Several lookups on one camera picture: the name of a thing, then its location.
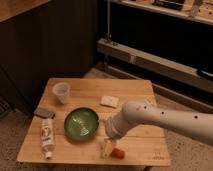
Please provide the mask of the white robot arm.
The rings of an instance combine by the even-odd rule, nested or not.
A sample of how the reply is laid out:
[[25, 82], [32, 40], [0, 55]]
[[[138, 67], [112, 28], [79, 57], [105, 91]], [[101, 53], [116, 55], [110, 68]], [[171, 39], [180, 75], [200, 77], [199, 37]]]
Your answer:
[[107, 118], [105, 133], [113, 140], [123, 138], [139, 125], [158, 126], [213, 146], [213, 114], [163, 109], [146, 99], [130, 100]]

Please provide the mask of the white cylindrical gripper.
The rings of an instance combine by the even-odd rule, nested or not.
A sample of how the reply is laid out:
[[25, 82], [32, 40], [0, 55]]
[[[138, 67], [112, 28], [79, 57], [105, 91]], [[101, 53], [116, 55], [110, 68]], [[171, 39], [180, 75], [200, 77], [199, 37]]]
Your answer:
[[[109, 117], [105, 123], [105, 132], [111, 139], [121, 139], [127, 134], [129, 129], [128, 122], [121, 116], [116, 115]], [[113, 148], [119, 148], [119, 140], [105, 139], [102, 144], [102, 158], [108, 158], [113, 150]]]

